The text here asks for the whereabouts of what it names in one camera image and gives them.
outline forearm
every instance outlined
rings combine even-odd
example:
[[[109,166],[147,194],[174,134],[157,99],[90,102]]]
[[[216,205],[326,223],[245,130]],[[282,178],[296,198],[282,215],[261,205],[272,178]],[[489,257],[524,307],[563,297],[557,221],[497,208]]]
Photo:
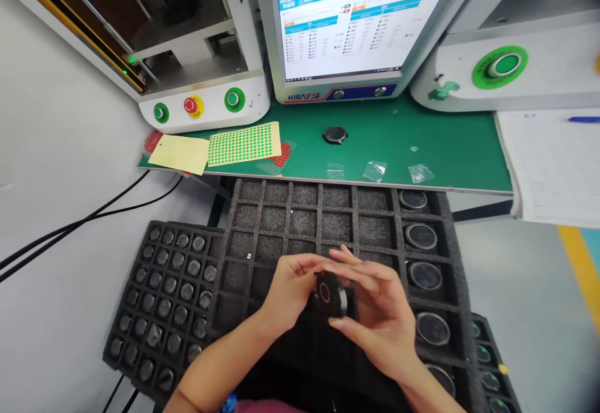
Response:
[[[165,413],[218,411],[280,333],[259,310],[200,354],[181,379]]]
[[[416,413],[465,413],[419,360],[407,381],[398,382]]]

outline blue pen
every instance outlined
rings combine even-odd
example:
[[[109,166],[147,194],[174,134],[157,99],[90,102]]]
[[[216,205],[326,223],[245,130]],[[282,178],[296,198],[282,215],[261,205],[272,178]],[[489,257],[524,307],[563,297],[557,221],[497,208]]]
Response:
[[[585,124],[594,124],[600,122],[600,116],[573,116],[569,118],[569,122],[583,122]]]

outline software interface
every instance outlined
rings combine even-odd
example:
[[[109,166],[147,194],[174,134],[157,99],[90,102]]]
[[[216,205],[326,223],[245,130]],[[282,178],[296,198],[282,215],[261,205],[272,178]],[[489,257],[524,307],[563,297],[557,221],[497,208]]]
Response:
[[[278,0],[286,81],[398,70],[439,0]]]

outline black foam tray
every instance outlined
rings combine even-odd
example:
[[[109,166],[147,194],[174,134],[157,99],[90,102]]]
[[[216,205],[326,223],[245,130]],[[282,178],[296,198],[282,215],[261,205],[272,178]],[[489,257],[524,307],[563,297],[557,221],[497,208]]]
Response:
[[[216,316],[227,321],[222,319],[216,333],[233,329],[260,307],[281,255],[328,256],[329,249],[345,243],[361,259],[398,272],[415,314],[429,311],[445,318],[449,343],[432,346],[417,337],[417,353],[452,377],[456,399],[467,411],[485,411],[468,287],[448,200],[443,193],[427,192],[427,206],[410,210],[399,202],[399,193],[376,187],[238,179],[216,286]],[[403,229],[416,223],[436,231],[434,249],[419,251],[406,243]],[[409,280],[407,268],[414,261],[430,262],[441,271],[439,289],[425,291]],[[377,371],[360,348],[317,320],[312,308],[310,300],[296,326],[267,356],[397,410],[405,406],[398,386]]]
[[[153,239],[151,235],[155,229],[159,230],[159,236]],[[171,232],[174,239],[170,244],[164,242],[165,235]],[[178,245],[178,238],[181,235],[188,236],[188,243],[184,247]],[[196,237],[202,237],[205,240],[204,247],[200,251],[193,249],[193,242]],[[178,222],[160,222],[152,221],[144,234],[143,242],[136,254],[136,259],[132,270],[127,279],[127,283],[117,314],[114,318],[109,337],[104,348],[102,359],[113,369],[120,370],[125,376],[131,379],[132,384],[143,394],[149,396],[155,402],[164,405],[170,398],[173,389],[181,380],[183,373],[187,369],[188,350],[192,345],[199,345],[204,349],[215,339],[215,332],[211,329],[213,323],[214,306],[218,298],[216,289],[216,280],[208,282],[204,279],[205,268],[213,266],[217,268],[223,248],[223,230],[213,227],[194,226]],[[151,257],[144,256],[144,250],[147,246],[152,246]],[[165,250],[169,256],[165,264],[158,262],[158,255],[161,250]],[[183,256],[184,262],[180,268],[174,266],[174,257],[177,253]],[[192,276],[188,272],[188,266],[191,261],[198,261],[200,271],[198,275]],[[136,280],[138,271],[146,271],[143,280]],[[150,285],[150,278],[153,274],[160,274],[161,280],[157,287]],[[172,293],[166,292],[166,281],[169,277],[177,282],[176,288]],[[193,295],[189,300],[181,297],[181,288],[185,284],[193,287]],[[132,304],[128,303],[128,294],[131,290],[138,293],[137,299]],[[199,304],[199,295],[201,292],[210,291],[212,293],[212,302],[207,309]],[[143,300],[146,295],[154,296],[154,304],[145,311]],[[161,300],[167,300],[171,303],[169,313],[162,317],[158,312],[158,305]],[[174,311],[178,307],[187,310],[187,318],[183,324],[179,325],[174,320]],[[121,318],[128,316],[131,318],[129,326],[125,330],[119,328]],[[193,327],[197,319],[203,318],[207,322],[207,334],[202,339],[194,335]],[[141,336],[136,335],[135,325],[138,319],[147,321],[147,326]],[[162,329],[162,338],[155,345],[150,346],[147,338],[152,325]],[[167,342],[172,335],[177,335],[181,339],[181,347],[178,352],[172,354],[168,351]],[[122,342],[120,352],[114,356],[111,354],[111,344],[117,339]],[[138,355],[133,365],[126,362],[125,351],[128,346],[137,349]],[[143,382],[140,377],[141,362],[149,359],[154,365],[152,376],[147,382]],[[163,369],[170,369],[175,378],[171,389],[163,390],[160,388],[158,375]]]
[[[492,329],[488,320],[482,315],[473,313],[474,330],[475,327],[479,329],[479,337],[475,338],[476,345],[483,346],[490,355],[489,362],[477,361],[479,370],[491,372],[500,382],[500,388],[497,392],[482,386],[486,396],[486,411],[491,411],[489,403],[495,398],[503,402],[510,413],[521,413],[521,408],[517,402],[517,396],[514,393],[513,385],[511,384],[508,375],[500,370],[504,364],[496,341],[494,340],[494,336],[492,335]]]

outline paper document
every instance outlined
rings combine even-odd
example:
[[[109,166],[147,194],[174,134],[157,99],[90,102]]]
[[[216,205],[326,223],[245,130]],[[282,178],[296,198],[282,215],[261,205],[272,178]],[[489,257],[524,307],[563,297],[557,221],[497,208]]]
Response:
[[[600,124],[568,122],[573,116],[600,116],[600,109],[496,113],[515,216],[600,228]]]
[[[148,162],[201,176],[208,161],[209,141],[163,135]]]

